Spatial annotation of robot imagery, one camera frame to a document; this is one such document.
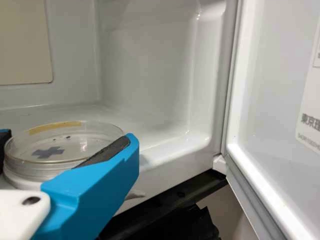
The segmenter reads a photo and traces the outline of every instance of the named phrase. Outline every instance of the petri dish lid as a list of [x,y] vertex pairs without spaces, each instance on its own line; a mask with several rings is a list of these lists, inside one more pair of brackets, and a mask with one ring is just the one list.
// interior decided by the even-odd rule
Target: petri dish lid
[[7,141],[4,169],[27,180],[43,182],[77,166],[123,135],[119,127],[98,121],[40,125]]

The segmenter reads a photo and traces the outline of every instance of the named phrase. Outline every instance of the yellow label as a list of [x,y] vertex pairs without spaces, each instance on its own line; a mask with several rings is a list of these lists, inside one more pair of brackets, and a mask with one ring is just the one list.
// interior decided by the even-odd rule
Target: yellow label
[[80,121],[61,121],[55,123],[49,123],[41,126],[36,126],[28,130],[29,135],[34,135],[37,133],[41,133],[44,131],[52,130],[52,129],[59,129],[59,128],[68,128],[68,127],[80,127]]

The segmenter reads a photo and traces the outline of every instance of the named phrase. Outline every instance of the door hinge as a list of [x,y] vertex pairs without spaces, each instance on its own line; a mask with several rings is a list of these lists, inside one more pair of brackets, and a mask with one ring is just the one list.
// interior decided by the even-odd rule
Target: door hinge
[[222,173],[224,175],[227,174],[227,163],[222,154],[215,155],[212,160],[212,169]]

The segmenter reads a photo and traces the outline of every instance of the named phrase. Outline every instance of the sticker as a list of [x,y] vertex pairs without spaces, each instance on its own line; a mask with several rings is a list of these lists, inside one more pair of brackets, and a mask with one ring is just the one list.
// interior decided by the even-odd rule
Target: sticker
[[80,127],[80,126],[81,126],[80,121],[61,121],[61,122],[55,122],[55,123],[50,123],[46,125],[36,126],[34,128],[29,129],[28,132],[29,132],[29,135],[34,135],[34,134],[52,130],[52,129]]
[[320,19],[306,77],[295,138],[320,154]]
[[51,157],[51,155],[61,155],[64,151],[64,149],[60,149],[60,146],[52,146],[46,150],[35,150],[32,153],[32,156],[38,156],[38,159],[47,159]]

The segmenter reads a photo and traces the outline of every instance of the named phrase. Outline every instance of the blue cross mark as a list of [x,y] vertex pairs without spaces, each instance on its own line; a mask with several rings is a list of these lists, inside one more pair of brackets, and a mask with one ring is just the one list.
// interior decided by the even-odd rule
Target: blue cross mark
[[64,153],[64,149],[59,149],[59,146],[52,146],[47,150],[35,150],[32,153],[32,156],[38,156],[38,159],[47,159],[49,158],[51,155],[58,155],[58,154],[63,154]]

